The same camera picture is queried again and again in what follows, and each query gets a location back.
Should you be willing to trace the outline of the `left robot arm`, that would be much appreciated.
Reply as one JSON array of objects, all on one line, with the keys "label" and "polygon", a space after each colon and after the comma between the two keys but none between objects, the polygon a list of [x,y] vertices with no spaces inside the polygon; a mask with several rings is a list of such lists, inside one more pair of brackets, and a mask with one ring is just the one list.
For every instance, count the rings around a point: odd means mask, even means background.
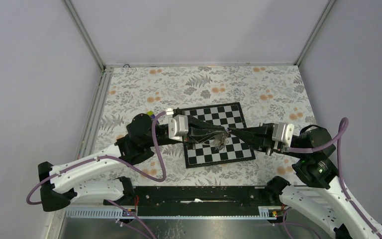
[{"label": "left robot arm", "polygon": [[38,189],[42,209],[53,212],[73,202],[136,202],[130,178],[122,176],[107,182],[95,182],[92,178],[123,166],[137,171],[138,164],[153,156],[161,158],[162,145],[194,146],[206,142],[221,149],[226,143],[228,133],[223,126],[176,111],[168,112],[168,117],[167,124],[160,124],[159,116],[138,114],[127,125],[127,135],[103,150],[66,164],[40,163]]}]

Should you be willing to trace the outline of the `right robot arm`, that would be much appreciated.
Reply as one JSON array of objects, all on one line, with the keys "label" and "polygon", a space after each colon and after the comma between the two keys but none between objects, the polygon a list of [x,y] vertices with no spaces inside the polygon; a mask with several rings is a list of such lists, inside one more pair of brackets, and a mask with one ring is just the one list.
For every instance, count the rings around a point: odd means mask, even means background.
[{"label": "right robot arm", "polygon": [[252,150],[297,158],[292,165],[296,176],[327,202],[324,207],[299,192],[289,181],[276,176],[266,184],[268,203],[280,202],[312,220],[335,239],[382,239],[382,224],[375,220],[350,192],[344,182],[341,162],[330,156],[341,154],[341,138],[349,121],[340,121],[338,133],[311,124],[294,135],[291,123],[263,123],[258,127],[229,128],[231,135],[249,144]]}]

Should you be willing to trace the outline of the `black white chessboard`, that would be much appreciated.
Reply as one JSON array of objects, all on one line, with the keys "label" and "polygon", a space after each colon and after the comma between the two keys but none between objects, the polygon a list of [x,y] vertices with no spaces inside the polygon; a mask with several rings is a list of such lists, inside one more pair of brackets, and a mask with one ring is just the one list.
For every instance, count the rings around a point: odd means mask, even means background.
[{"label": "black white chessboard", "polygon": [[[220,125],[225,129],[245,128],[246,123],[239,102],[193,107],[183,109],[186,116],[192,116],[206,123]],[[225,146],[217,149],[214,139],[203,144],[184,146],[186,168],[196,168],[215,164],[254,160],[255,154],[249,145],[234,135],[228,135]]]}]

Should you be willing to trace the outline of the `floral table cloth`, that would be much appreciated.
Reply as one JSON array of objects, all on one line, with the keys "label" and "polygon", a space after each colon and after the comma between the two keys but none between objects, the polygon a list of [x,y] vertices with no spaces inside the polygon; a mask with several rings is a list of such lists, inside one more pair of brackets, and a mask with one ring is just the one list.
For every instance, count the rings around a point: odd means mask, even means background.
[{"label": "floral table cloth", "polygon": [[[94,144],[98,152],[127,133],[139,113],[239,102],[248,127],[288,122],[299,131],[316,122],[297,66],[146,67],[116,68]],[[296,159],[255,153],[254,160],[186,168],[181,144],[161,147],[166,186],[264,185],[281,176],[293,185],[301,181]]]}]

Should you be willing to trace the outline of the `purple green toy brick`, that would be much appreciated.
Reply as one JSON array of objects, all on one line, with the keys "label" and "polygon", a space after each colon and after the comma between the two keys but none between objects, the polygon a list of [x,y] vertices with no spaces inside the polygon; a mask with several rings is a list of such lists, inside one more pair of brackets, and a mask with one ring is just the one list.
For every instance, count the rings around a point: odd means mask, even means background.
[{"label": "purple green toy brick", "polygon": [[153,113],[152,111],[147,112],[147,115],[149,115],[149,116],[152,117],[152,118],[155,117],[155,115],[154,115],[154,113]]}]

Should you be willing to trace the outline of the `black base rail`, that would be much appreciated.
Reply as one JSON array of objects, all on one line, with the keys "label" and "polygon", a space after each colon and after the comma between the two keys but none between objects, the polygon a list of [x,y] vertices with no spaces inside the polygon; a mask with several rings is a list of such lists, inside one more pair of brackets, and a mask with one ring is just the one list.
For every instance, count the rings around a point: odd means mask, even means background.
[{"label": "black base rail", "polygon": [[263,186],[136,186],[116,200],[141,217],[260,216],[284,210],[278,194]]}]

